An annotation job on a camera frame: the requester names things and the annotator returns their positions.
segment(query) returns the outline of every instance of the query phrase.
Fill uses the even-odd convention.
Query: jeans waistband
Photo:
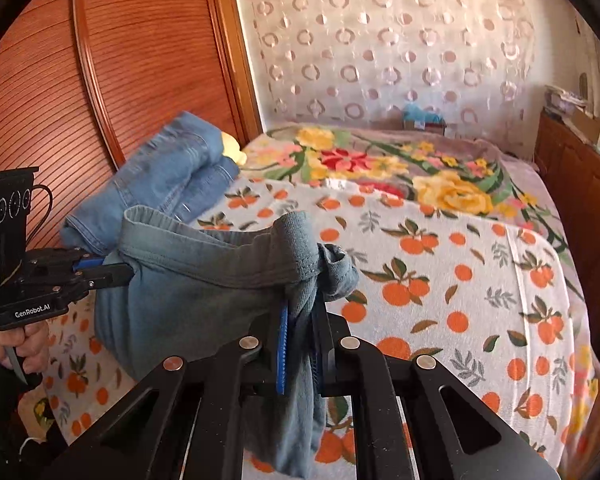
[[[147,206],[125,211],[120,253],[150,266],[229,288],[261,288],[320,274],[320,253],[304,212],[259,232],[205,232]]]

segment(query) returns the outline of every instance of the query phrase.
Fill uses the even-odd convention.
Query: brown slatted panel
[[[84,5],[95,73],[127,158],[181,110],[240,138],[208,0],[84,0]]]
[[[40,166],[54,208],[32,247],[57,245],[58,225],[112,175],[81,82],[71,0],[33,0],[0,42],[0,170]],[[29,228],[46,211],[34,195]]]

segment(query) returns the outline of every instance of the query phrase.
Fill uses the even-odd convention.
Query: blue jeans
[[[144,143],[101,192],[66,217],[62,243],[109,254],[118,242],[124,211],[135,205],[184,223],[195,220],[218,202],[238,175],[238,167],[222,156],[223,150],[218,128],[181,113]]]
[[[255,317],[288,304],[285,395],[246,400],[246,446],[276,470],[308,478],[326,414],[310,362],[310,314],[318,294],[333,301],[355,289],[350,257],[317,244],[304,212],[245,233],[198,231],[136,206],[105,259],[121,262],[135,275],[98,291],[95,330],[136,380],[171,355],[211,356],[247,335]]]

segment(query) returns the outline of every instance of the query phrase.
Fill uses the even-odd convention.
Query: wooden headboard
[[[181,110],[246,137],[215,0],[33,0],[0,41],[0,170],[39,166],[32,246]],[[34,196],[29,217],[46,209]]]

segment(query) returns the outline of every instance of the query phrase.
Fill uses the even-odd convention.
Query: silver rivet
[[[353,336],[343,337],[340,340],[340,345],[347,350],[355,350],[356,348],[360,348],[360,339]]]
[[[254,349],[259,344],[260,344],[260,342],[258,341],[258,338],[254,337],[252,335],[248,335],[248,336],[245,336],[242,339],[240,339],[240,346],[242,348],[244,348],[245,350]]]
[[[416,363],[423,370],[433,370],[436,367],[436,360],[430,355],[418,356]]]
[[[167,357],[162,362],[162,367],[165,370],[167,370],[168,372],[174,372],[176,370],[180,370],[182,368],[183,364],[184,364],[184,362],[182,361],[181,357],[173,356],[173,357]]]

